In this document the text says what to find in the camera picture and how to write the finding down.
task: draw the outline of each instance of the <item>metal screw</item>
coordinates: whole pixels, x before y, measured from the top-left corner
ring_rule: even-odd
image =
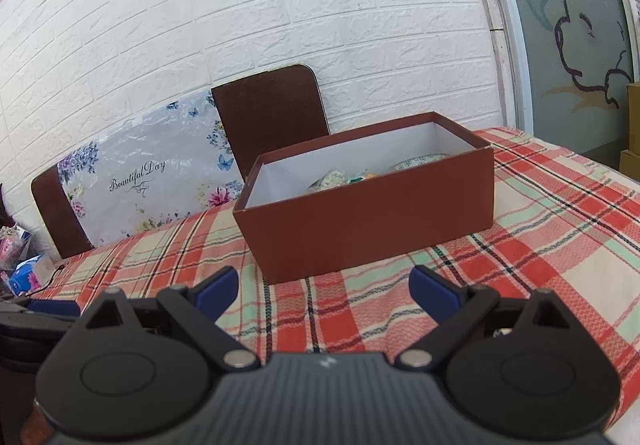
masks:
[[[422,349],[408,349],[400,355],[400,362],[407,367],[425,367],[432,359],[431,353]]]
[[[226,352],[222,359],[229,367],[240,369],[253,364],[255,362],[255,354],[247,349],[234,349],[233,351]]]

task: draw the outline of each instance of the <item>frosted glass door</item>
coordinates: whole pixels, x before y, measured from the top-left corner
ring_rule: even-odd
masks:
[[[613,165],[628,133],[632,57],[622,0],[516,0],[534,134]]]

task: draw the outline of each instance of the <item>wall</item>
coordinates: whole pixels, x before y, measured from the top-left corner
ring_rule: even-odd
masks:
[[[100,130],[188,90],[303,62],[333,132],[437,110],[503,124],[481,0],[0,0],[0,180],[30,183]]]

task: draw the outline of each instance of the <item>plastic bag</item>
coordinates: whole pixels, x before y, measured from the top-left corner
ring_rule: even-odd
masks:
[[[13,271],[27,257],[31,233],[18,225],[0,228],[0,269]]]

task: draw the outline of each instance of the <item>brown box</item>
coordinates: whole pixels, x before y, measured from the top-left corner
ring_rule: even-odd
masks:
[[[620,172],[632,180],[640,181],[640,155],[631,151],[620,153]]]
[[[640,154],[640,82],[626,85],[629,99],[629,151]]]
[[[332,169],[379,176],[306,194]],[[234,217],[271,283],[364,265],[491,227],[494,151],[438,113],[323,136],[260,155]]]

